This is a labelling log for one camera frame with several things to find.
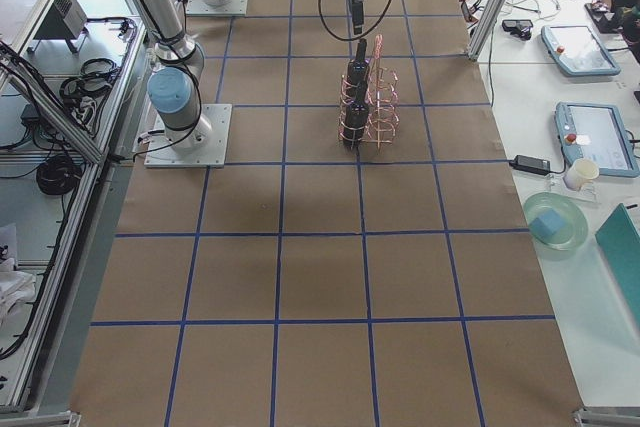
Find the wine bottle in basket left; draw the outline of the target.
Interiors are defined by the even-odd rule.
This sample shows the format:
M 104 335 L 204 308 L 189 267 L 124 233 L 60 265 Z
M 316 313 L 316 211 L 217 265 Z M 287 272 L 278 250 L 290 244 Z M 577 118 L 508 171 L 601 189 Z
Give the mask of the wine bottle in basket left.
M 368 79 L 369 64 L 366 57 L 367 40 L 361 38 L 357 44 L 355 58 L 347 66 L 345 95 L 354 98 L 357 87 L 360 83 Z

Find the lower blue teach pendant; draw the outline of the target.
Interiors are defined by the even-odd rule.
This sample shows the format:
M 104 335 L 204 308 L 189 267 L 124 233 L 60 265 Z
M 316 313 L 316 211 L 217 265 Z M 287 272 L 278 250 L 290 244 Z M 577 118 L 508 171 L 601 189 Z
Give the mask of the lower blue teach pendant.
M 615 105 L 559 102 L 554 120 L 569 165 L 586 158 L 598 165 L 601 175 L 639 176 L 631 142 Z

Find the wine bottle in basket right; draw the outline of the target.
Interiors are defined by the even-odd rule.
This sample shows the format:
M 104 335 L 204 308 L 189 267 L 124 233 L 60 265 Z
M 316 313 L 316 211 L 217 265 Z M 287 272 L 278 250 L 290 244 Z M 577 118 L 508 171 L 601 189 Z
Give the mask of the wine bottle in basket right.
M 342 137 L 343 143 L 350 148 L 356 148 L 364 135 L 369 115 L 367 93 L 367 82 L 359 82 L 354 97 L 346 105 Z

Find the teal folder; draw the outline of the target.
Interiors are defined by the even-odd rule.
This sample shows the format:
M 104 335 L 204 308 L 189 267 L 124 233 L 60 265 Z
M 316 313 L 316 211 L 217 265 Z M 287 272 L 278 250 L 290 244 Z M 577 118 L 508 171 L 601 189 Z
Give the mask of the teal folder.
M 639 325 L 639 204 L 618 204 L 595 237 L 628 311 Z

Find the wine bottle in basket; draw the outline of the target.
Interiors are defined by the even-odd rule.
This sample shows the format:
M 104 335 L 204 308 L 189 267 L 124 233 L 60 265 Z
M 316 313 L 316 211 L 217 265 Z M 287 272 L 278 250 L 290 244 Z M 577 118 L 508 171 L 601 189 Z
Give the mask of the wine bottle in basket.
M 354 98 L 357 87 L 360 83 L 368 79 L 369 64 L 366 57 L 367 40 L 361 38 L 357 44 L 355 58 L 347 66 L 345 95 Z
M 364 135 L 369 115 L 367 93 L 367 82 L 359 82 L 354 97 L 346 105 L 342 137 L 343 143 L 350 148 L 356 148 Z

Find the blue teach pendant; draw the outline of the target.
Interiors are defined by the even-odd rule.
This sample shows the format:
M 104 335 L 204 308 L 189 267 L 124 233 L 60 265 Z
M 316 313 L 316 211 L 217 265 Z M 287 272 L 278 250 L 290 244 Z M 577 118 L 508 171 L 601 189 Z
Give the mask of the blue teach pendant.
M 540 35 L 551 58 L 568 76 L 616 76 L 621 72 L 609 50 L 587 25 L 545 25 Z
M 586 158 L 598 165 L 601 175 L 639 176 L 631 142 L 615 105 L 559 102 L 554 120 L 569 165 Z

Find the black power brick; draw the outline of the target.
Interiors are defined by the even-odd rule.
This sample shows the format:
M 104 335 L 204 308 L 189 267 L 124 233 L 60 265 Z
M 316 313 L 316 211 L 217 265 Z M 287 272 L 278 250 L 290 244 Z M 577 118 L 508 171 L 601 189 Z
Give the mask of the black power brick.
M 551 173 L 550 162 L 537 157 L 516 155 L 509 161 L 509 166 L 516 171 L 540 176 L 546 176 Z

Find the upper blue teach pendant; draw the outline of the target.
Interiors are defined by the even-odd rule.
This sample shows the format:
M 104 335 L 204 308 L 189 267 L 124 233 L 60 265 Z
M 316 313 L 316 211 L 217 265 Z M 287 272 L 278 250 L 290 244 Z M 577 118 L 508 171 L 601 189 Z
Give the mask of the upper blue teach pendant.
M 587 25 L 545 25 L 540 35 L 551 58 L 568 76 L 616 76 L 621 72 L 609 50 Z

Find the white paper cup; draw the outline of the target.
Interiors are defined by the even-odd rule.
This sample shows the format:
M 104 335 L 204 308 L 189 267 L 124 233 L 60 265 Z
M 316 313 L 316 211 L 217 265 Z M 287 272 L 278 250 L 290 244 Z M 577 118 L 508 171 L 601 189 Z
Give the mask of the white paper cup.
M 599 166 L 594 161 L 587 158 L 579 158 L 567 169 L 563 182 L 568 189 L 579 191 L 586 183 L 592 182 L 599 175 Z

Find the grey electronics box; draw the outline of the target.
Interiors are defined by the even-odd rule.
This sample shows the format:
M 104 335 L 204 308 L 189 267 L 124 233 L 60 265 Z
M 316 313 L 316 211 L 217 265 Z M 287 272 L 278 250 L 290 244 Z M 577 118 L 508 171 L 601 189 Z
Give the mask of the grey electronics box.
M 86 32 L 87 15 L 78 0 L 53 0 L 34 39 L 64 40 L 71 53 L 79 52 L 74 40 Z

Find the green glass plate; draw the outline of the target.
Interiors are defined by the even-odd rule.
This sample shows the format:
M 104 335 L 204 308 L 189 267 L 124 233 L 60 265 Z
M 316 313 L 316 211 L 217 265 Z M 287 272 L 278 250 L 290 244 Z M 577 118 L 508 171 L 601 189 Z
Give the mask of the green glass plate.
M 524 202 L 523 211 L 532 236 L 552 249 L 572 251 L 586 241 L 586 217 L 568 197 L 536 193 Z

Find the blue sponge block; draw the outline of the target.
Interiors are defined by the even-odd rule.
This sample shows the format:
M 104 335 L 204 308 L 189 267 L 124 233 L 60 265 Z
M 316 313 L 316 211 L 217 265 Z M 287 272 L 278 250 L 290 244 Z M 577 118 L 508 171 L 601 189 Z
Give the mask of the blue sponge block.
M 537 212 L 529 222 L 529 229 L 535 238 L 544 243 L 563 242 L 570 235 L 567 221 L 551 208 Z

